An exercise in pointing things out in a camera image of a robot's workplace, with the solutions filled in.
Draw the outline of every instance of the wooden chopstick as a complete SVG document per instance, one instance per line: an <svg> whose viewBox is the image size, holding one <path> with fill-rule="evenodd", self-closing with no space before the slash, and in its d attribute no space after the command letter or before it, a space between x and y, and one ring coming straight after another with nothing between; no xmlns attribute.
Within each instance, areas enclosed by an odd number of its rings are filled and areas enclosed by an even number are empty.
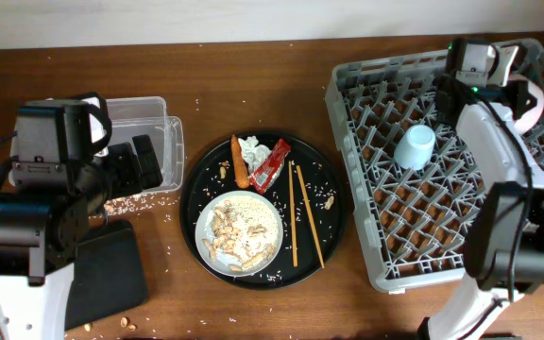
<svg viewBox="0 0 544 340"><path fill-rule="evenodd" d="M298 266L298 239L295 235L295 200L293 199L293 167L289 161L289 193L291 193L291 237L293 238L293 266Z"/></svg>
<svg viewBox="0 0 544 340"><path fill-rule="evenodd" d="M301 192L303 193L303 200L306 202L306 211L308 212L308 219L310 220L310 227L312 227L312 235L314 236L314 243L316 244L316 251L318 252L318 259L320 260L320 266L325 268L325 262L322 260L322 252L320 251L320 244L318 243L318 234L316 233L316 225L314 218L312 217L312 211L310 210L310 200L308 199L308 193L306 192L306 186L303 184L303 177L301 176L301 168L297 166L297 175L299 176L299 184L301 184Z"/></svg>

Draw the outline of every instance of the red wrapper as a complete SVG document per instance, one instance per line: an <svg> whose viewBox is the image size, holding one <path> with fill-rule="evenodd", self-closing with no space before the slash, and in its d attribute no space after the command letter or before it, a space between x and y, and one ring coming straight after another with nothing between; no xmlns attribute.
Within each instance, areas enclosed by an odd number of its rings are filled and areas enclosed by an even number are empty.
<svg viewBox="0 0 544 340"><path fill-rule="evenodd" d="M279 175L278 173L279 170L281 170L282 162L289 151L291 151L291 146L280 138L276 145L274 145L274 149L270 156L268 156L268 158L263 161L262 165L260 165L260 167L249 177L249 181L260 195L263 195L265 191L268 190L272 180Z"/></svg>

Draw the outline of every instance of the white wall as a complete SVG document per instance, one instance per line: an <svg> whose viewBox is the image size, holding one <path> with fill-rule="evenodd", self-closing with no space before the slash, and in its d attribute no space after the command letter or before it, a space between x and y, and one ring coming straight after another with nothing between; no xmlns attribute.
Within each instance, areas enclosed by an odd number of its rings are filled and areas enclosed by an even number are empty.
<svg viewBox="0 0 544 340"><path fill-rule="evenodd" d="M543 0L0 0L0 48L529 30Z"/></svg>

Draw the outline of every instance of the wooden table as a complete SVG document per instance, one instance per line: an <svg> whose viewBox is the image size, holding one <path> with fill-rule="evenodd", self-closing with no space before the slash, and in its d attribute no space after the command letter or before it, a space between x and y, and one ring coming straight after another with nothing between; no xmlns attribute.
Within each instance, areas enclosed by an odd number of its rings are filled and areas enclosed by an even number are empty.
<svg viewBox="0 0 544 340"><path fill-rule="evenodd" d="M484 37L535 37L544 45L544 33ZM435 36L0 51L0 136L12 130L18 106L29 99L88 91L107 98L160 95L168 114L183 124L185 174L214 143L257 128L297 135L343 173L323 101L333 66L433 51L446 48L449 41ZM8 145L0 147L0 161L8 152ZM179 193L161 197L175 200ZM163 222L166 213L173 216L170 222ZM94 322L91 332L69 331L68 339L395 338L414 332L456 286L436 285L398 296L376 292L350 218L346 237L326 269L278 291L236 288L209 274L188 251L178 214L178 205L173 205L139 217L123 216L137 232L150 298L140 307ZM138 330L123 330L122 316L130 317ZM489 331L544 338L544 286L508 309Z"/></svg>

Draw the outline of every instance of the light blue cup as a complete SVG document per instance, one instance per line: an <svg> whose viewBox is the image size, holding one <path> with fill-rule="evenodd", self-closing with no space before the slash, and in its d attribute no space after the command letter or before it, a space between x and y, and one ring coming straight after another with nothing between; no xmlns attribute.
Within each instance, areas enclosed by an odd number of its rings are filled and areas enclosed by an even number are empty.
<svg viewBox="0 0 544 340"><path fill-rule="evenodd" d="M434 152L434 131L424 125L409 128L398 142L394 160L404 169L421 170L427 165Z"/></svg>

